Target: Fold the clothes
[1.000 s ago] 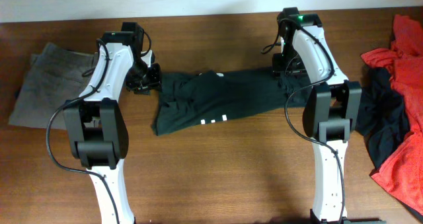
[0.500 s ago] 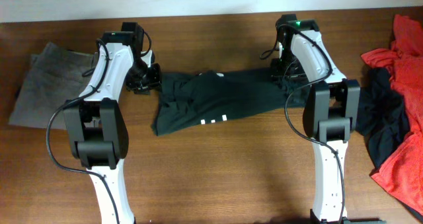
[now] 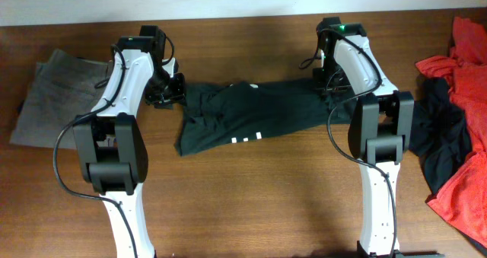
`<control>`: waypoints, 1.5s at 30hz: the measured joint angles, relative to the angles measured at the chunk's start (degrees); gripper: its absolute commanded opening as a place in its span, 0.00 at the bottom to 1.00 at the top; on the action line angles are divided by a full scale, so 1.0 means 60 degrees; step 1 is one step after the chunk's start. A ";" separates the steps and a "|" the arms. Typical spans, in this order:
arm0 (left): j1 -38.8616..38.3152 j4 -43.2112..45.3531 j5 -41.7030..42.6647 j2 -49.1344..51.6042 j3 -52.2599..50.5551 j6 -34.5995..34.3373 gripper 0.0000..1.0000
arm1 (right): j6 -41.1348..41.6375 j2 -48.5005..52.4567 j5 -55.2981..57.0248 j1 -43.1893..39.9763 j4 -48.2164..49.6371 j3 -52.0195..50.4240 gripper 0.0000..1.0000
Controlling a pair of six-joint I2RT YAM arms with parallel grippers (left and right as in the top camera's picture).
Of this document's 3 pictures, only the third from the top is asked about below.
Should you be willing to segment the dark green t-shirt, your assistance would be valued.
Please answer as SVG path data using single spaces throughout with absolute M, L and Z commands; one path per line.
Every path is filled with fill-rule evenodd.
M 351 89 L 322 95 L 310 78 L 223 86 L 186 86 L 183 126 L 175 148 L 187 156 L 219 145 L 290 134 L 315 126 L 349 124 L 355 102 Z

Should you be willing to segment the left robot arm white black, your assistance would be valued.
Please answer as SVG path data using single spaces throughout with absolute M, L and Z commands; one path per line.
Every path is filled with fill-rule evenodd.
M 92 185 L 110 219 L 118 257 L 154 258 L 142 201 L 148 152 L 138 127 L 142 104 L 170 109 L 186 102 L 186 82 L 177 60 L 164 56 L 173 43 L 157 26 L 120 37 L 104 92 L 72 128 L 84 180 Z

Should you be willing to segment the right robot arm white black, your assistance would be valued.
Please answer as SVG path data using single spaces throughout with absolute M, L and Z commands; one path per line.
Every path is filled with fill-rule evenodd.
M 361 172 L 363 222 L 360 257 L 400 257 L 396 216 L 396 181 L 409 146 L 414 100 L 386 77 L 361 24 L 338 17 L 317 25 L 317 51 L 327 76 L 342 72 L 355 102 L 344 157 Z

